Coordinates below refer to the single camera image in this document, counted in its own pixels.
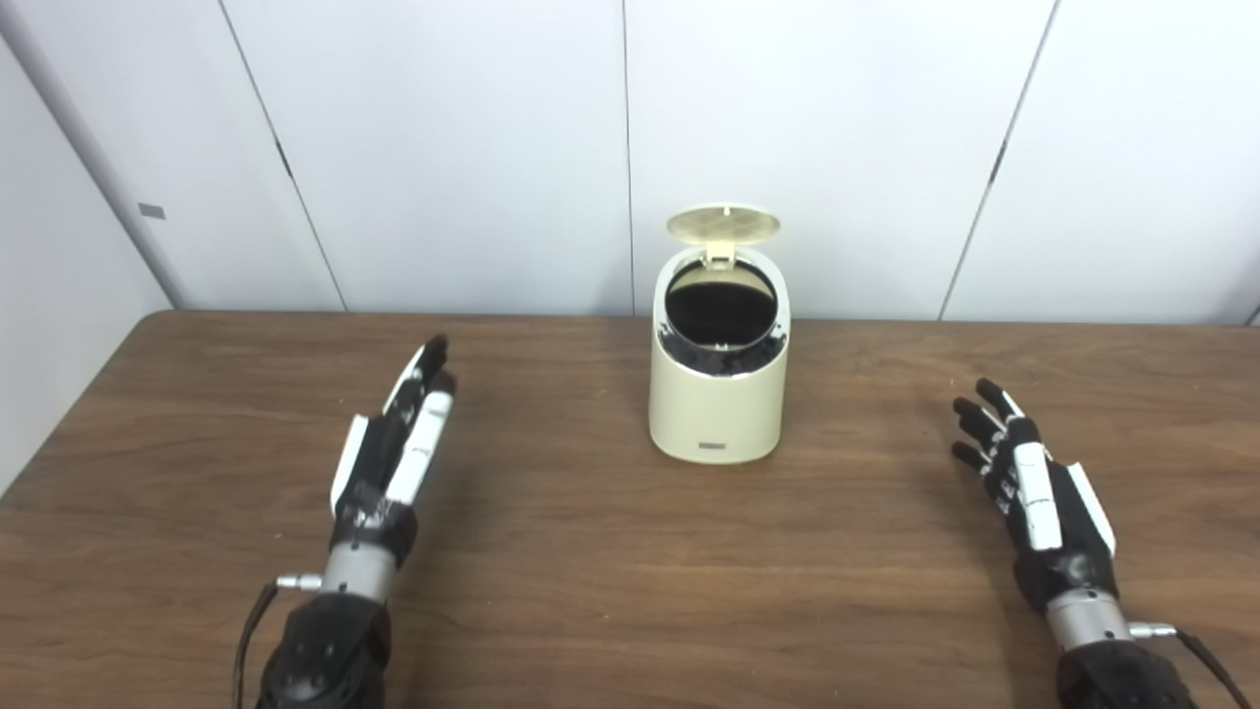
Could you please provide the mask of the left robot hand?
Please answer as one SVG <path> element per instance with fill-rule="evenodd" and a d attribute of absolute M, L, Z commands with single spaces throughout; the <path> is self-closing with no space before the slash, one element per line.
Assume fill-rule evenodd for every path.
<path fill-rule="evenodd" d="M 404 565 L 418 535 L 415 500 L 454 412 L 457 382 L 446 369 L 449 340 L 423 343 L 379 413 L 355 416 L 330 489 L 330 547 L 377 548 Z"/>

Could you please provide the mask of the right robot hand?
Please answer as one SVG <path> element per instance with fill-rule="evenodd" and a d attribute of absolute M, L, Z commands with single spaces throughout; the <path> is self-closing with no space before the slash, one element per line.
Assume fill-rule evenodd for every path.
<path fill-rule="evenodd" d="M 951 455 L 976 472 L 1005 521 L 1021 594 L 1040 613 L 1068 592 L 1119 599 L 1116 535 L 1084 466 L 1058 462 L 1034 418 L 998 383 L 982 378 L 976 394 L 953 403 L 971 440 L 955 441 Z"/>

